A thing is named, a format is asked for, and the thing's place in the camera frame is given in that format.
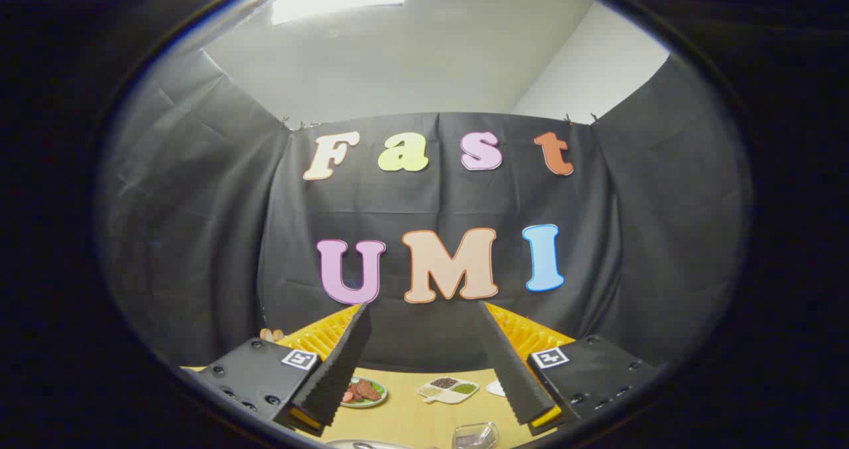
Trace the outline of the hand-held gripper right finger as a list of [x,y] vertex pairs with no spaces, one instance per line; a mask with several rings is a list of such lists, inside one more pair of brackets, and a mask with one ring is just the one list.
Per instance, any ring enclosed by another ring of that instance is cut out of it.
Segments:
[[656,365],[606,338],[571,338],[480,302],[477,338],[517,422],[537,436],[600,418],[658,376]]

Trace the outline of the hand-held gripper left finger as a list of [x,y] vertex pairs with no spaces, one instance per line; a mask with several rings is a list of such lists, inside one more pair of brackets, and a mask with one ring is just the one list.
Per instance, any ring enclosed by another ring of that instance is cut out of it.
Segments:
[[352,305],[279,341],[250,338],[198,371],[198,383],[249,416],[321,436],[332,424],[372,332]]

